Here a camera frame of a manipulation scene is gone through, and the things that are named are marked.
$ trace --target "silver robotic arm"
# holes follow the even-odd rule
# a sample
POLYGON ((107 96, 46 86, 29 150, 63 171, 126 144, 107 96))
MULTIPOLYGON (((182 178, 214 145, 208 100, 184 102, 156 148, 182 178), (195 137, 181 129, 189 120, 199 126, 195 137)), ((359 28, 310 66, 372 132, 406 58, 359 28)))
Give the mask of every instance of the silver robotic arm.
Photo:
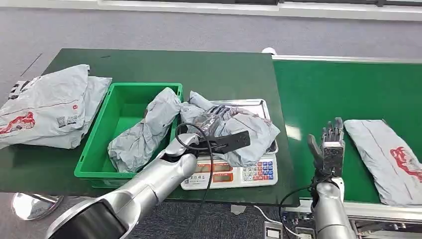
MULTIPOLYGON (((185 133, 186 145, 198 136, 185 133)), ((50 239, 124 239, 154 206, 190 177, 197 157, 173 140, 132 180, 99 198, 85 200, 62 214, 47 231, 50 239)))
POLYGON ((318 147, 313 135, 308 135, 308 146, 314 156, 314 187, 312 212, 318 239, 356 239, 343 206, 344 182, 341 178, 344 140, 343 121, 335 119, 335 127, 328 122, 322 130, 318 147))

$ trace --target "metal table leg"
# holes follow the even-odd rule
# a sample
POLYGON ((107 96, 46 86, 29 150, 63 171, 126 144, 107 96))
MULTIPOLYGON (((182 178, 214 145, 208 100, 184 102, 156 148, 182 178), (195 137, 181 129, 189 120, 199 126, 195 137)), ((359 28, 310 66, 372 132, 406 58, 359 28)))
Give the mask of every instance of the metal table leg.
POLYGON ((53 212, 62 200, 63 196, 16 193, 12 210, 22 220, 36 220, 53 212))

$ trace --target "green plastic crate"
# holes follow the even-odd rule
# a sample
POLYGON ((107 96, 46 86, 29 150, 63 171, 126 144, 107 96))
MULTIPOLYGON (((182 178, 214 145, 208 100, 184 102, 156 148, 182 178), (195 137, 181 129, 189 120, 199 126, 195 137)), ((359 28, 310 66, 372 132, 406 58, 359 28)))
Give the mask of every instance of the green plastic crate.
MULTIPOLYGON (((107 146, 116 136, 143 119, 147 105, 164 88, 172 89, 183 99, 180 83, 114 83, 110 86, 75 168, 75 176, 89 180, 94 188, 117 188, 136 173, 118 173, 110 162, 107 146)), ((152 158, 163 150, 176 135, 176 117, 166 137, 152 158)))

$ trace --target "gray plastic mailer bag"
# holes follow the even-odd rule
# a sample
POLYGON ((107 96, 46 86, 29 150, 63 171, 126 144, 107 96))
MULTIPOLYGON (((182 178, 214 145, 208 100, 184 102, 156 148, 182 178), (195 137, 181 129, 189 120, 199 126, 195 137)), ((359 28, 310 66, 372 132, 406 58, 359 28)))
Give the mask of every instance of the gray plastic mailer bag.
POLYGON ((100 103, 106 96, 111 78, 88 76, 88 86, 84 94, 85 119, 82 128, 69 132, 65 135, 41 137, 30 140, 25 144, 44 145, 55 148, 76 148, 81 144, 81 140, 91 127, 94 117, 97 114, 100 103))
POLYGON ((34 78, 0 109, 0 148, 65 135, 85 122, 89 65, 34 78))
MULTIPOLYGON (((215 154, 227 161, 232 167, 251 167, 258 163, 267 149, 271 146, 280 130, 268 119, 237 107, 229 107, 222 115, 210 112, 215 105, 191 91, 189 103, 182 104, 182 122, 193 123, 201 128, 205 134, 215 137, 226 136, 247 130, 250 145, 226 154, 215 154)), ((197 133, 198 130, 188 127, 188 132, 197 133)))
POLYGON ((119 172, 137 172, 149 161, 179 114, 180 104, 173 90, 165 88, 148 104, 141 122, 110 142, 108 155, 119 172))
POLYGON ((280 130, 269 120, 262 119, 243 110, 226 120, 215 131, 215 136, 226 136, 247 130, 250 145, 226 154, 215 154, 232 167, 252 167, 265 154, 280 130))
POLYGON ((422 206, 422 164, 406 142, 382 120, 346 120, 344 126, 374 176, 381 202, 422 206))

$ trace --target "digital scale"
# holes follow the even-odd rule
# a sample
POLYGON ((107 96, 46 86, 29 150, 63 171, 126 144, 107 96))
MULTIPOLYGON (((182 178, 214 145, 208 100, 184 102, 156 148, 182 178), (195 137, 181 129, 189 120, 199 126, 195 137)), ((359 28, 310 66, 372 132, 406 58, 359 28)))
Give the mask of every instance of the digital scale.
MULTIPOLYGON (((214 101, 215 105, 225 105, 246 109, 261 118, 270 119, 265 100, 214 101)), ((277 142, 274 141, 257 165, 253 167, 231 167, 226 161, 214 157, 210 188, 239 188, 274 185, 277 183, 277 142)), ((211 160, 209 156, 199 157, 195 173, 181 184, 184 190, 206 189, 210 179, 211 160)))

